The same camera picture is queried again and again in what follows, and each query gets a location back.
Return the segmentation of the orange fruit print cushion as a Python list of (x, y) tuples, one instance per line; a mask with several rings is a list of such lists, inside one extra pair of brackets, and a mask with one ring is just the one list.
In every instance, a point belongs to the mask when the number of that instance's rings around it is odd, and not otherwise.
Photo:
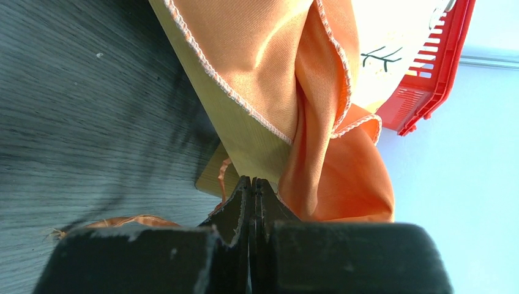
[(290, 140), (279, 199), (300, 219), (394, 221), (378, 108), (448, 1), (174, 1), (208, 63)]

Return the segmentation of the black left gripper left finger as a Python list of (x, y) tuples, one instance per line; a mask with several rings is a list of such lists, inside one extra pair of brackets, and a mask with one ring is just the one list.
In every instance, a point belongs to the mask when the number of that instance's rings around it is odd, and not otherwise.
[(198, 293), (247, 292), (251, 209), (251, 179), (241, 176), (230, 198), (200, 224), (208, 231), (201, 251)]

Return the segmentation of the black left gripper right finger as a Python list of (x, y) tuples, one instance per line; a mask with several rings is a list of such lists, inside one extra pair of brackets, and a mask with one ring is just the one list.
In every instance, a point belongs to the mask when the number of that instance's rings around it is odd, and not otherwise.
[(274, 224), (300, 219), (279, 199), (266, 179), (252, 180), (251, 286), (252, 293), (275, 293), (277, 265), (270, 242)]

